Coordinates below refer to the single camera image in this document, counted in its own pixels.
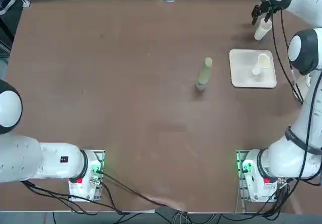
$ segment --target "white tray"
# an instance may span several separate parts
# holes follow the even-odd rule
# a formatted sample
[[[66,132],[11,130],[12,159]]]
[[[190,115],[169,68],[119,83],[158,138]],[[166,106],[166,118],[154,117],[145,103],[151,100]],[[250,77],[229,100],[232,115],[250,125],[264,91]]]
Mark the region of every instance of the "white tray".
[[[265,53],[271,65],[258,76],[252,74],[252,67],[258,56]],[[274,88],[276,76],[273,55],[269,50],[232,49],[229,53],[231,82],[235,87]]]

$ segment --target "table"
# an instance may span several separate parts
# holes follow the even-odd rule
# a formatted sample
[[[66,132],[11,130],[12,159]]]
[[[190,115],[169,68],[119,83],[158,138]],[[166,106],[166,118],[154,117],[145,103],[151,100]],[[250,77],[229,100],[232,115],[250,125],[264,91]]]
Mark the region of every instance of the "table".
[[[235,151],[268,147],[300,108],[278,65],[272,35],[254,40],[251,11],[257,3],[33,0],[24,8],[7,73],[24,103],[15,132],[39,141],[103,148],[107,173],[175,209],[233,212]],[[308,27],[293,15],[284,17],[289,39]],[[275,20],[287,66],[279,17]],[[228,58],[233,48],[271,50],[276,88],[234,88]],[[194,83],[207,56],[213,59],[213,74],[198,95]],[[34,182],[68,191],[65,180]],[[155,207],[106,183],[122,210]],[[6,200],[1,210],[66,210],[20,183],[1,184],[0,192]],[[283,211],[318,214],[321,196],[300,184]],[[109,203],[106,196],[103,202]],[[248,204],[248,211],[258,209]]]

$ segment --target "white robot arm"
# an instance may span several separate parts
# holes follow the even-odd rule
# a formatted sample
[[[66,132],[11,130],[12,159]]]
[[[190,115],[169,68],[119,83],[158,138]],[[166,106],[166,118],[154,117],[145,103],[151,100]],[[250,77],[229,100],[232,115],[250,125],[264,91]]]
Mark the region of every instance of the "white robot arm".
[[[262,0],[278,6],[313,26],[322,26],[322,0]],[[322,28],[297,32],[289,44],[288,58],[302,75],[311,74],[310,88],[295,123],[269,148],[251,150],[243,163],[250,199],[266,202],[277,188],[278,178],[298,178],[304,160],[308,119],[314,88],[322,70]],[[322,157],[322,83],[319,83],[303,178],[321,172]]]
[[[69,143],[48,143],[10,133],[22,117],[18,91],[0,80],[0,183],[69,179],[70,194],[94,199],[102,163],[93,151]]]

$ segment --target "black cable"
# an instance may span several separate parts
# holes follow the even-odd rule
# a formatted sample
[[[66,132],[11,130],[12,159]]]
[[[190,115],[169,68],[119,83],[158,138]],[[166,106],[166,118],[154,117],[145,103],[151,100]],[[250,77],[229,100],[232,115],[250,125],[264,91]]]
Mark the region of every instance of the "black cable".
[[[275,30],[274,30],[274,20],[273,20],[273,12],[272,12],[272,33],[273,33],[273,42],[274,42],[274,47],[275,47],[275,52],[276,52],[276,55],[277,55],[277,58],[278,58],[278,62],[279,62],[279,64],[280,64],[280,66],[281,66],[281,68],[282,68],[282,71],[283,71],[283,73],[284,73],[284,75],[285,75],[285,77],[286,77],[286,79],[287,79],[287,82],[289,83],[289,85],[290,85],[290,87],[291,87],[291,89],[292,89],[292,91],[295,93],[295,95],[296,95],[296,97],[297,97],[297,99],[299,100],[299,102],[301,103],[301,104],[303,104],[302,103],[302,101],[301,101],[301,99],[300,99],[300,97],[299,97],[299,95],[297,94],[297,92],[295,91],[295,89],[294,89],[294,86],[293,86],[293,84],[292,84],[292,82],[290,81],[290,79],[288,78],[288,76],[287,76],[287,74],[286,74],[286,72],[285,72],[285,69],[284,69],[284,66],[283,66],[283,64],[282,64],[282,61],[281,61],[281,58],[280,58],[280,55],[279,55],[279,53],[278,53],[278,51],[277,51],[277,45],[276,45],[276,39],[275,39]]]
[[[138,215],[142,215],[142,214],[143,214],[143,213],[137,213],[137,214],[135,214],[135,215],[133,215],[133,216],[129,217],[128,219],[126,219],[126,220],[122,220],[122,221],[120,221],[120,220],[121,220],[121,218],[120,218],[117,222],[115,222],[115,223],[113,223],[113,224],[120,224],[120,223],[126,222],[126,221],[131,220],[132,218],[135,218],[136,216],[138,216]]]
[[[161,215],[160,213],[158,212],[155,212],[155,214],[161,216],[164,220],[166,220],[169,224],[171,224],[171,221],[169,221],[168,219],[166,219],[163,215]]]
[[[220,219],[221,219],[221,216],[222,216],[222,214],[220,214],[220,216],[219,216],[219,218],[218,218],[218,220],[217,220],[217,223],[216,223],[216,224],[218,224],[218,223],[219,223],[219,221],[220,221]]]
[[[54,212],[52,213],[52,218],[53,218],[53,220],[54,220],[54,224],[57,224],[57,222],[56,222],[56,218],[55,218],[55,213],[54,213]]]
[[[108,175],[108,174],[104,173],[103,171],[97,171],[96,173],[98,173],[98,174],[103,174],[104,176],[106,176],[106,177],[110,178],[111,180],[115,181],[117,184],[119,184],[119,185],[121,185],[122,187],[124,187],[125,189],[127,189],[129,192],[131,192],[131,193],[133,193],[133,194],[138,195],[139,197],[141,197],[141,198],[142,198],[142,199],[144,199],[144,200],[147,200],[147,201],[149,201],[149,202],[151,202],[151,203],[153,203],[153,204],[155,204],[155,205],[159,205],[159,206],[166,206],[166,205],[164,205],[164,204],[161,204],[161,203],[159,203],[159,202],[156,202],[156,201],[154,201],[154,200],[151,200],[151,199],[149,199],[149,198],[145,197],[144,195],[142,195],[142,194],[140,194],[140,193],[138,193],[138,192],[134,191],[133,189],[131,189],[131,188],[127,187],[126,185],[124,185],[122,182],[120,182],[120,181],[118,181],[117,179],[113,178],[112,176],[110,176],[110,175]]]
[[[115,211],[119,214],[119,215],[128,215],[129,213],[124,213],[122,212],[121,210],[119,210],[118,208],[116,208],[115,206],[115,203],[114,203],[114,200],[112,198],[112,194],[111,194],[111,191],[110,189],[107,187],[106,184],[104,184],[103,182],[101,182],[102,186],[104,187],[104,189],[107,191],[107,194],[109,195],[109,198],[111,200],[111,204],[112,206],[115,208]]]
[[[187,218],[189,219],[189,221],[191,222],[191,223],[193,223],[193,224],[206,224],[207,222],[209,222],[212,218],[215,218],[216,217],[216,215],[215,214],[211,214],[211,217],[208,219],[208,220],[206,220],[206,221],[204,221],[204,222],[202,222],[202,223],[197,223],[197,222],[194,222],[194,221],[192,221],[191,220],[191,218],[190,218],[190,216],[189,216],[189,214],[187,213]]]
[[[119,223],[125,216],[121,216],[115,223]]]
[[[226,216],[224,216],[223,214],[221,214],[221,216],[220,217],[223,217],[223,218],[225,218],[225,219],[227,219],[227,220],[232,220],[232,221],[242,221],[242,220],[249,220],[249,219],[253,219],[254,217],[255,217],[255,215],[253,215],[252,217],[249,217],[249,218],[244,218],[244,219],[239,219],[239,220],[237,220],[237,219],[230,219],[230,218],[228,218],[228,217],[226,217]]]
[[[284,40],[285,40],[285,44],[286,44],[286,49],[287,49],[287,53],[288,53],[288,42],[287,42],[287,37],[286,37],[286,33],[285,33],[285,29],[284,29],[284,22],[283,22],[283,10],[281,10],[281,25],[282,25],[283,36],[284,36]],[[293,70],[292,63],[290,61],[289,61],[289,63],[290,63],[291,70]],[[303,96],[302,96],[301,91],[300,91],[300,89],[298,87],[298,84],[296,82],[295,82],[295,86],[296,86],[298,95],[300,97],[300,100],[302,102],[304,102]]]
[[[75,213],[77,214],[86,214],[86,215],[97,215],[97,213],[88,213],[86,212],[84,209],[82,209],[78,204],[76,204],[75,202],[71,201],[71,200],[68,200],[66,198],[63,198],[63,197],[57,197],[55,196],[54,194],[51,194],[50,192],[46,192],[48,193],[49,195],[46,195],[46,194],[43,194],[43,193],[40,193],[38,191],[35,191],[32,189],[32,187],[30,187],[27,183],[24,183],[22,182],[30,191],[32,191],[33,193],[37,194],[37,195],[40,195],[40,196],[45,196],[45,197],[49,197],[49,198],[53,198],[53,199],[57,199],[59,200],[61,203],[63,203],[64,205],[66,205],[68,208],[70,208],[72,211],[74,211]],[[65,203],[64,201],[67,201],[69,203],[72,203],[74,205],[76,205],[80,210],[81,212],[75,210],[73,207],[71,207],[70,205],[68,205],[67,203]]]
[[[83,197],[80,197],[80,196],[76,196],[76,195],[57,193],[57,192],[54,192],[54,191],[50,191],[50,190],[46,190],[46,189],[40,188],[40,187],[36,186],[35,184],[33,184],[33,183],[31,183],[31,182],[29,182],[29,183],[30,183],[30,185],[29,185],[29,186],[30,186],[31,188],[33,188],[33,189],[36,189],[36,190],[40,190],[40,191],[43,191],[43,192],[47,192],[47,193],[49,193],[49,194],[53,194],[53,195],[65,196],[65,197],[68,197],[68,198],[70,198],[70,197],[74,197],[74,198],[78,198],[78,199],[86,200],[86,201],[88,201],[88,202],[91,202],[91,203],[94,203],[94,204],[97,204],[97,205],[101,205],[101,206],[104,206],[104,207],[108,207],[108,208],[110,208],[110,209],[112,209],[112,210],[116,211],[116,209],[115,209],[114,207],[110,206],[110,205],[102,204],[102,203],[99,203],[99,202],[94,201],[94,200],[88,200],[88,199],[86,199],[86,198],[83,198]]]
[[[311,183],[307,180],[301,180],[301,181],[305,182],[306,184],[313,185],[313,186],[320,186],[321,185],[321,183],[315,184],[315,183]]]

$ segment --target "white cup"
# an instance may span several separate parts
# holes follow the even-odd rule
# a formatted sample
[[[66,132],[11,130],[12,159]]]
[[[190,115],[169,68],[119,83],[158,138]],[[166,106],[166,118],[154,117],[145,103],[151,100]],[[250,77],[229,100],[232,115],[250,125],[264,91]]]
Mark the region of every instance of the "white cup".
[[[268,31],[270,31],[272,28],[272,21],[269,19],[267,22],[265,22],[265,19],[261,19],[260,24],[255,32],[255,39],[261,40],[265,34],[267,34]]]
[[[260,54],[257,58],[257,62],[252,68],[252,73],[255,76],[258,76],[264,69],[267,69],[271,65],[271,59],[267,54]]]

